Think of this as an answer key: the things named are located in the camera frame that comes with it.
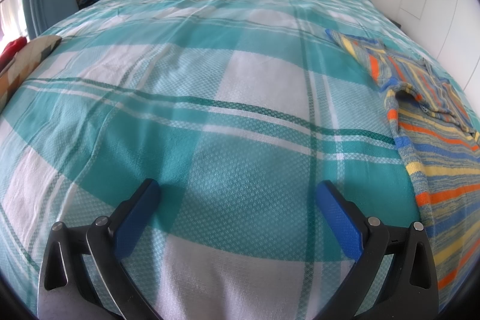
blue gripper pad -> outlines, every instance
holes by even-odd
[[[323,182],[317,186],[315,201],[345,255],[358,262],[363,252],[362,235]]]
[[[160,186],[152,180],[115,233],[113,252],[120,260],[131,255],[160,202]]]

silver screw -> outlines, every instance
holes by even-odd
[[[97,219],[95,220],[95,225],[104,226],[108,221],[109,221],[109,218],[107,216],[100,216],[100,217],[97,217]]]
[[[369,217],[368,218],[368,224],[371,226],[379,226],[380,225],[380,220],[376,217]]]
[[[53,231],[58,231],[58,230],[62,229],[62,226],[63,226],[63,223],[61,221],[57,221],[56,223],[54,223],[52,225],[52,230]]]
[[[423,224],[420,222],[420,221],[416,221],[413,223],[413,227],[417,230],[417,231],[423,231]]]

colorful striped knit sweater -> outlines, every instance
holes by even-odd
[[[424,59],[390,51],[379,40],[327,34],[367,69],[383,94],[430,239],[443,307],[480,253],[480,135],[450,82]]]

bedspread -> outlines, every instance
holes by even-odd
[[[0,265],[27,305],[51,225],[145,178],[162,202],[124,265],[165,319],[311,319],[352,265],[323,179],[386,224],[419,219],[378,86],[326,28],[428,58],[369,0],[102,0],[49,29],[61,45],[0,118]]]

red garment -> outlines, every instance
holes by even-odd
[[[13,40],[7,44],[2,54],[0,55],[0,72],[5,68],[5,66],[10,62],[10,60],[14,58],[15,54],[26,45],[26,37],[19,37],[18,39]]]

